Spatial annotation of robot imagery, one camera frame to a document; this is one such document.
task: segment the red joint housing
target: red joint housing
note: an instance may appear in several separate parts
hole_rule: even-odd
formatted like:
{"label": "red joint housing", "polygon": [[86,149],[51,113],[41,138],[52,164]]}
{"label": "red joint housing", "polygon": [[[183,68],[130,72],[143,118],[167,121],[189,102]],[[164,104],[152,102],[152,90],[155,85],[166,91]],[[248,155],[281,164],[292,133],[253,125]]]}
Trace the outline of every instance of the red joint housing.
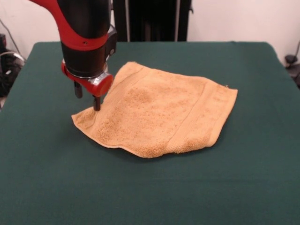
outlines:
{"label": "red joint housing", "polygon": [[40,6],[46,8],[54,17],[60,33],[60,40],[64,45],[71,49],[79,51],[89,51],[105,45],[108,35],[105,34],[100,38],[83,38],[78,35],[68,24],[65,19],[57,0],[31,0]]}
{"label": "red joint housing", "polygon": [[89,79],[82,79],[73,76],[68,72],[66,65],[63,62],[61,63],[61,70],[68,78],[85,87],[86,90],[95,97],[101,97],[105,95],[113,83],[113,76],[111,74],[106,75],[98,85],[94,85],[89,81]]}

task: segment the white wall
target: white wall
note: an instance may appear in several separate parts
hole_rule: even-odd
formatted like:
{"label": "white wall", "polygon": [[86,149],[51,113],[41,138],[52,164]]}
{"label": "white wall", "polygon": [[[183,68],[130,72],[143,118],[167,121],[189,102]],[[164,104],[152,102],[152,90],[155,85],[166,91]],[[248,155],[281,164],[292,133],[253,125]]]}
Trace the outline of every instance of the white wall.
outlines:
{"label": "white wall", "polygon": [[[300,39],[300,0],[193,0],[193,8],[188,41],[266,41],[283,61]],[[0,18],[25,57],[35,42],[59,40],[50,13],[28,0],[0,0]]]}
{"label": "white wall", "polygon": [[189,41],[266,41],[283,62],[300,40],[300,0],[193,0]]}

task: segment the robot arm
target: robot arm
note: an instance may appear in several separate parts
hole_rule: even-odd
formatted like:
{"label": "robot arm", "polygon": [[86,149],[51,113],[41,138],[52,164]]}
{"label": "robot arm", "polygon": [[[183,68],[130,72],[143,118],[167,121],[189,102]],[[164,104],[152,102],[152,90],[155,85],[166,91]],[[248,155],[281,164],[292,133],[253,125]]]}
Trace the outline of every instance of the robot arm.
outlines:
{"label": "robot arm", "polygon": [[82,97],[84,86],[94,96],[94,109],[100,110],[100,97],[113,82],[106,60],[115,53],[117,32],[110,25],[110,0],[31,0],[54,17],[64,60],[62,71],[75,84]]}

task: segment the green tablecloth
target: green tablecloth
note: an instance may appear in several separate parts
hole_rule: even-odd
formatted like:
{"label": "green tablecloth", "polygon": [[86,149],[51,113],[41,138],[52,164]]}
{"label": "green tablecloth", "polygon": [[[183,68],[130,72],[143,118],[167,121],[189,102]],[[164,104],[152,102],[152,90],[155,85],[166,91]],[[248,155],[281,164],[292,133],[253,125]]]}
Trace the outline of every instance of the green tablecloth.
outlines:
{"label": "green tablecloth", "polygon": [[75,128],[59,43],[39,43],[0,113],[0,224],[300,224],[300,92],[266,43],[120,43],[109,60],[239,90],[210,149],[155,159]]}

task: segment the towel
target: towel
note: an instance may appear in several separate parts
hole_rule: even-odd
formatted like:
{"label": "towel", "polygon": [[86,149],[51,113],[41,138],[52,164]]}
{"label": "towel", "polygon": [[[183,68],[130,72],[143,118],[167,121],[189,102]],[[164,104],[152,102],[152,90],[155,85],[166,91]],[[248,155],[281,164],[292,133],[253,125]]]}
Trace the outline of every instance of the towel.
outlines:
{"label": "towel", "polygon": [[95,112],[72,115],[98,144],[154,158],[214,145],[238,90],[200,76],[173,74],[126,63]]}

